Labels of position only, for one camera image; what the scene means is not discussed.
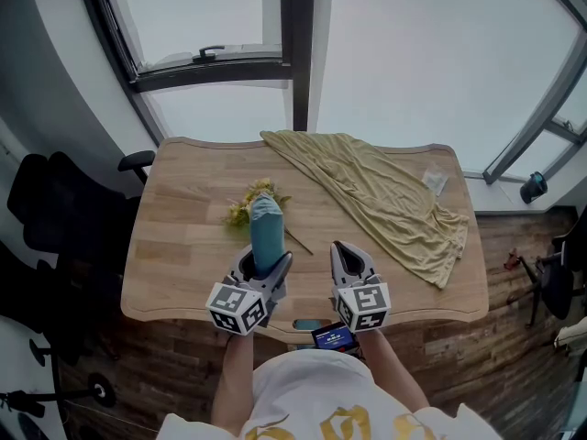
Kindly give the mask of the person's white printed shirt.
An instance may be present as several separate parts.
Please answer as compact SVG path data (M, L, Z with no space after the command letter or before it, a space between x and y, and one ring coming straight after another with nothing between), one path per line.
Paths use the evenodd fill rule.
M238 435L170 413L156 440L501 440L465 404L410 412L367 367L334 351L280 355L253 372L254 407Z

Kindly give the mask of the small blue-screen device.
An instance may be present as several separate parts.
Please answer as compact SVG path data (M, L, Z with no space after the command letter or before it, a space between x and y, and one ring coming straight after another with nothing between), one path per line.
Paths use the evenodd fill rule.
M317 349L350 354L359 348L356 337L342 322L313 330L311 336Z

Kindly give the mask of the wooden table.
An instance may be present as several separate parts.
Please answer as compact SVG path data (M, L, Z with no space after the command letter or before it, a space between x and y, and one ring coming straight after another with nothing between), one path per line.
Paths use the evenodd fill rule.
M337 319L330 297L329 249L349 242L369 253L387 280L392 324L421 320L482 319L489 309L482 242L475 219L443 289L391 258L319 184L265 143L211 143L174 137L156 155L144 188L127 254L121 309L139 321L205 321L213 285L227 274L249 242L226 224L228 207L256 180L268 178L288 197L284 217L294 239L287 294L275 308L265 336L288 344L311 341L298 319Z

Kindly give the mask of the grey window frame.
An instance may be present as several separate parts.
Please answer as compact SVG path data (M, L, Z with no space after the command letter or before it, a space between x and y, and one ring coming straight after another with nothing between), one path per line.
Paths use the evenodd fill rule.
M586 66L587 32L582 29L524 127L483 171L482 177L488 185L499 180L548 126L572 93Z

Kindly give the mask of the yellow artificial flower bouquet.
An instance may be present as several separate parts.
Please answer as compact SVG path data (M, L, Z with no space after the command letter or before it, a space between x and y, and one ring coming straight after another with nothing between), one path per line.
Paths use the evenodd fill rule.
M276 185L275 181L271 178L262 178L259 180L250 183L249 186L246 188L244 196L239 201L230 200L230 205L228 207L227 216L225 217L225 223L229 226L234 226L237 228L247 227L249 229L249 216L250 216L250 208L252 205L253 200L258 197L261 193L267 193L271 196L276 203L280 206L282 210L282 214L284 209L286 208L287 204L292 199L291 195L287 195L281 191L281 189ZM296 238L292 232L287 228L285 224L285 218L283 216L284 222L284 245L285 239L289 237L292 239L297 245L299 245L303 250L308 252L311 256L314 255L313 251L309 248L309 246L304 245L299 238Z

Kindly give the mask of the black wheeled stand base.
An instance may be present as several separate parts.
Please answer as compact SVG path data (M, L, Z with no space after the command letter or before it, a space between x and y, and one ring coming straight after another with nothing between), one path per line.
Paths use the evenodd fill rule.
M29 340L29 348L34 359L41 365L45 365L45 357L61 358L66 363L74 365L79 356L84 352L83 341L52 342L49 347L38 347L33 339ZM64 402L81 398L93 398L98 404L109 408L116 404L116 395L110 382L99 373L88 376L87 388L83 390L62 391L55 388L50 393L28 393L23 390L10 392L0 391L0 408L7 406L9 411L15 410L23 414L30 414L36 418L42 418L45 414L47 402Z

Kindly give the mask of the clear plastic bag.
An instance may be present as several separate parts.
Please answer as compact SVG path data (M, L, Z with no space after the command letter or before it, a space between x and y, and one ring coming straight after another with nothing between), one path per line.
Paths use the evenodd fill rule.
M449 179L448 174L441 169L436 163L430 164L423 174L422 182L439 197Z

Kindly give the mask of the dark window frame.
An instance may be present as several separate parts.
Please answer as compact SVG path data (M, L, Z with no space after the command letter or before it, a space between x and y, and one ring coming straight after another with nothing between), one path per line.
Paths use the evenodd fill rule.
M83 1L153 141L306 130L315 0ZM192 62L215 45L215 60Z

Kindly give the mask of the person's right forearm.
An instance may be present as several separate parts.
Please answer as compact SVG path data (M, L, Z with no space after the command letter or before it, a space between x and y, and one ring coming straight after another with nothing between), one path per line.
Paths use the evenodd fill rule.
M356 334L361 352L375 384L412 413L429 407L421 387L405 368L380 330Z

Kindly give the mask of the dark teal-lidded bottle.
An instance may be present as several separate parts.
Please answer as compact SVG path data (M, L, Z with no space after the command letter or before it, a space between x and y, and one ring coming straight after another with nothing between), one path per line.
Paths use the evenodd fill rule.
M547 181L539 171L531 173L529 179L520 187L520 197L525 204L531 204L547 192Z

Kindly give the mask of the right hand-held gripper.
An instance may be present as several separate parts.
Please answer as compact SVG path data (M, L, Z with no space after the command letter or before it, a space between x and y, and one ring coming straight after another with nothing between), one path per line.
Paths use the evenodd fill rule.
M351 333L385 327L391 311L388 284L374 274L371 256L344 241L330 246L332 289L335 311ZM345 279L366 279L342 286Z

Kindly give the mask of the blue umbrella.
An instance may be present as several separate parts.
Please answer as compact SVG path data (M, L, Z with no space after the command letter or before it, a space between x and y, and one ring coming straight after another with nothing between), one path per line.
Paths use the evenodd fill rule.
M265 277L285 254L282 210L266 192L252 202L249 231L256 273Z

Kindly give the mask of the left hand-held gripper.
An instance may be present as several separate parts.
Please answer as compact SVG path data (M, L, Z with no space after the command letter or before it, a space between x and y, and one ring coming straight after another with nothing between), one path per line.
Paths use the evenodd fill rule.
M230 276L214 284L206 302L214 326L237 336L246 336L258 326L266 327L279 300L286 296L285 278L292 264L293 253L287 251L276 262L269 278L250 280L252 245L241 249L233 259Z

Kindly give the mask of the black office chair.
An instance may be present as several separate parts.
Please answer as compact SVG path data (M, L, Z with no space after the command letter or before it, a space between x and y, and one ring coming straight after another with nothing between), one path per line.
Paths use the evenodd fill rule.
M7 208L29 248L123 274L140 200L105 187L58 151L22 159Z
M582 297L587 315L587 215L582 214L566 234L553 237L547 255L537 257L533 268L523 256L518 256L519 265L526 271L531 287L522 293L511 293L506 303L532 295L532 311L526 328L534 325L541 302L553 316L564 320L569 314L572 299Z
M91 337L114 361L119 354L100 336L100 327L120 312L122 282L115 276L89 274L76 281L39 260L35 268L0 242L0 315L47 339L49 349L33 350L40 363L53 353L73 366L91 351Z

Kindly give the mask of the person's left forearm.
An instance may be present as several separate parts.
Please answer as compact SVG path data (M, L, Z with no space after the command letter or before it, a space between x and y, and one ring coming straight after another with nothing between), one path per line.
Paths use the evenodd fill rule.
M239 437L253 410L253 361L253 334L231 336L212 405L211 423L235 437Z

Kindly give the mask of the yellow-green cloth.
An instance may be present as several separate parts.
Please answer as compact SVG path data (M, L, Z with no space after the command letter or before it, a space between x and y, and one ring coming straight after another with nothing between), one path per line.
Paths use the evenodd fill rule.
M447 286L466 246L468 216L441 206L420 179L363 140L289 130L260 136L405 269L439 289Z

